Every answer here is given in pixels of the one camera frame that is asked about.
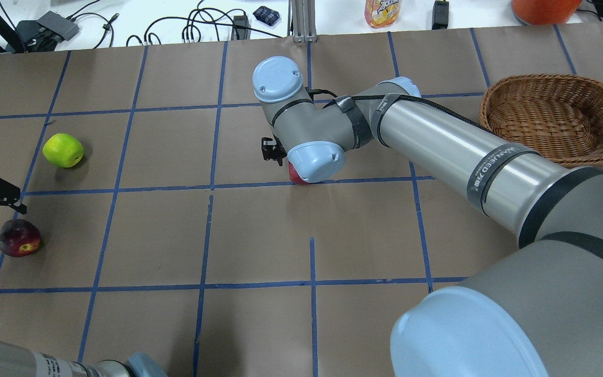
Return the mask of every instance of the wicker basket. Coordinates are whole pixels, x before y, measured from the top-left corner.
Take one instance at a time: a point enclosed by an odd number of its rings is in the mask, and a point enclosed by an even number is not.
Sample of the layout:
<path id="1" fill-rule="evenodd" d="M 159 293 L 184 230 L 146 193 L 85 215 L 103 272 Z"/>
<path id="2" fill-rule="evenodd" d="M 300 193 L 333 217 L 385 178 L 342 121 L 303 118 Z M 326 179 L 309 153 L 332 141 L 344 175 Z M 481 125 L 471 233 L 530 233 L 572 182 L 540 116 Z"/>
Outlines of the wicker basket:
<path id="1" fill-rule="evenodd" d="M 483 96 L 481 126 L 565 167 L 603 164 L 603 84 L 572 74 L 507 77 Z"/>

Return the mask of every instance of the red object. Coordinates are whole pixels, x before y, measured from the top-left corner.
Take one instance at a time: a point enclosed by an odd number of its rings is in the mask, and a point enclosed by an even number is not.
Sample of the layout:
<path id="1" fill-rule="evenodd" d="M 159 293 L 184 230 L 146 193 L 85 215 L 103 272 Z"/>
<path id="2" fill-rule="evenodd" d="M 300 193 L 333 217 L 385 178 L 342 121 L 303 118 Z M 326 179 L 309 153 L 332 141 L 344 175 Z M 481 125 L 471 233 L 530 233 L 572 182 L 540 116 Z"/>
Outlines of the red object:
<path id="1" fill-rule="evenodd" d="M 513 14 L 530 25 L 564 24 L 582 0 L 511 0 Z"/>
<path id="2" fill-rule="evenodd" d="M 289 170 L 290 181 L 292 181 L 292 183 L 309 184 L 309 182 L 304 181 L 302 177 L 299 176 L 299 174 L 297 173 L 297 169 L 295 169 L 295 167 L 293 167 L 292 164 L 290 164 L 289 162 L 287 163 L 287 169 Z"/>
<path id="3" fill-rule="evenodd" d="M 8 256 L 28 256 L 40 246 L 41 232 L 27 220 L 8 220 L 0 230 L 0 250 Z"/>

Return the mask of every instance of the red fruit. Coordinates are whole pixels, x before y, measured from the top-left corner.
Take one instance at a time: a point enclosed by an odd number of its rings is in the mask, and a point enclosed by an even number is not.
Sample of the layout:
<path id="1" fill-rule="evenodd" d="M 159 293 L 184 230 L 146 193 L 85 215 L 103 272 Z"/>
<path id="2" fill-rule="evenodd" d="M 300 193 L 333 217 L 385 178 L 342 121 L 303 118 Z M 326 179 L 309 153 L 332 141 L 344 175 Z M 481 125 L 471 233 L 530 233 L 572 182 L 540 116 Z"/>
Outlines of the red fruit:
<path id="1" fill-rule="evenodd" d="M 0 230 L 0 250 L 8 256 L 28 256 L 40 246 L 41 232 L 27 220 L 8 220 Z"/>
<path id="2" fill-rule="evenodd" d="M 290 181 L 292 181 L 292 183 L 309 184 L 309 182 L 304 181 L 302 177 L 299 176 L 299 173 L 297 173 L 297 169 L 295 169 L 295 167 L 289 162 L 287 163 L 287 169 L 289 170 Z"/>

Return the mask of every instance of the snack bag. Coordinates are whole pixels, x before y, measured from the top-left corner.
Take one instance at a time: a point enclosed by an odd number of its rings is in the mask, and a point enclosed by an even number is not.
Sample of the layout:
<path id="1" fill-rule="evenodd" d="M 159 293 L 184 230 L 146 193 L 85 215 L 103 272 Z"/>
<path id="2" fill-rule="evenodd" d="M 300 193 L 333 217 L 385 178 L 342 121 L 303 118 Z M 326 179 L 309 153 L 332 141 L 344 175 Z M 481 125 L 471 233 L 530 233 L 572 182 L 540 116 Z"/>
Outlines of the snack bag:
<path id="1" fill-rule="evenodd" d="M 364 19 L 372 28 L 385 28 L 399 17 L 401 0 L 366 0 Z"/>

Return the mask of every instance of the small dark blue object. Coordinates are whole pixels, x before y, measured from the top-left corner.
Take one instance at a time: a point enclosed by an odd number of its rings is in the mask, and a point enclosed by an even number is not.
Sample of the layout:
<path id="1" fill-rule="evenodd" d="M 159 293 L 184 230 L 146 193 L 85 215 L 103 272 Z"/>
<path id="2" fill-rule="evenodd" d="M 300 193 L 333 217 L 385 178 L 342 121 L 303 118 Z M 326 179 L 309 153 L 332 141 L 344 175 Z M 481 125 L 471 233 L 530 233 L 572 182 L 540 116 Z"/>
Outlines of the small dark blue object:
<path id="1" fill-rule="evenodd" d="M 255 12 L 253 12 L 258 21 L 264 22 L 265 24 L 272 26 L 273 24 L 281 18 L 281 15 L 273 9 L 267 8 L 264 5 L 258 8 Z"/>

